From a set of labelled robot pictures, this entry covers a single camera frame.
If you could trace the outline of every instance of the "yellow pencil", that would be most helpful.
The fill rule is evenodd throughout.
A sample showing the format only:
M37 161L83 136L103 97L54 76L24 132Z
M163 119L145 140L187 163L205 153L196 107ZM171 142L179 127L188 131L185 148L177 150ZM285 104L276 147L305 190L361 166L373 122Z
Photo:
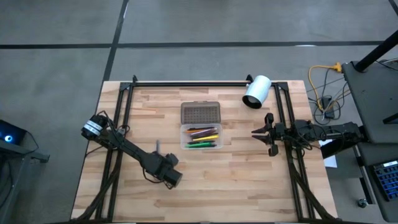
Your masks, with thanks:
M216 139L218 138L218 134L214 134L212 136L207 136L203 138L198 138L198 139L192 139L192 141L204 141L204 140L210 140L210 139Z

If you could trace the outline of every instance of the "white paper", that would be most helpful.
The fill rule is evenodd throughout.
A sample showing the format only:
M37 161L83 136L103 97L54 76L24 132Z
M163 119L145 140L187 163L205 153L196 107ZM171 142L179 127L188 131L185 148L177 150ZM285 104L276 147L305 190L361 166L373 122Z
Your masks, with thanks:
M328 144L329 142L332 142L332 140L328 139L326 141L319 141L319 145L323 146ZM323 160L323 163L325 164L325 167L337 168L336 156L327 157Z

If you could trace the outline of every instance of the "wooden table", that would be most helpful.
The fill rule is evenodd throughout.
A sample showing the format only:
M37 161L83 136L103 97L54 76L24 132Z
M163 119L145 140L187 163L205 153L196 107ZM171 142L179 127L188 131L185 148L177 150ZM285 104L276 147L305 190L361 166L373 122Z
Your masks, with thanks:
M119 83L105 82L99 99L98 111L107 111L111 118ZM288 83L295 118L311 119L303 81ZM152 184L144 180L139 163L125 155L114 222L297 221L283 144L278 143L277 156L269 157L269 147L251 137L252 130L264 126L266 113L273 113L279 122L275 93L270 91L263 107L254 110L241 101L245 91L243 87L135 88L128 140L152 152L159 139L160 152L174 153L180 160L176 170L183 173L183 177L172 190L164 184ZM288 119L284 96L282 99ZM219 101L222 149L180 148L180 106L185 101ZM91 142L88 151L97 146ZM106 150L100 149L86 158L72 218L79 216L98 193L105 155ZM336 216L320 150L306 150L304 160L311 190L329 213ZM300 197L304 207L303 193Z

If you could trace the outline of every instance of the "blue light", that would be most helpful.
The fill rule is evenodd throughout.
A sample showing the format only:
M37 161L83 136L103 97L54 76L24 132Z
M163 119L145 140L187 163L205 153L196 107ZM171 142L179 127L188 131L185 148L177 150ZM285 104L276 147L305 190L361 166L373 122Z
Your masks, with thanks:
M6 136L4 138L4 140L6 140L6 142L11 142L12 141L12 136Z

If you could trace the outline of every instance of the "gray concrete floor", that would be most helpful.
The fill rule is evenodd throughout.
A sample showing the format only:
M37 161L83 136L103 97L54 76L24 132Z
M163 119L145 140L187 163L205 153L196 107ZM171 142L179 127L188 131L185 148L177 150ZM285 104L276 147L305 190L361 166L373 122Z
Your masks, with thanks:
M111 43L122 0L0 0L1 44ZM387 0L130 0L120 43L383 40L398 16ZM305 80L311 65L359 60L374 46L118 49L110 80L237 80L247 74ZM397 49L385 58L396 57ZM95 111L109 49L0 50L0 116L33 133L48 164L32 164L14 223L66 221L87 142L82 124ZM316 86L325 71L314 70ZM341 74L330 73L329 80ZM327 94L344 81L331 84ZM358 118L349 96L334 123ZM338 215L382 223L377 206L359 209L359 180L345 163L328 170Z

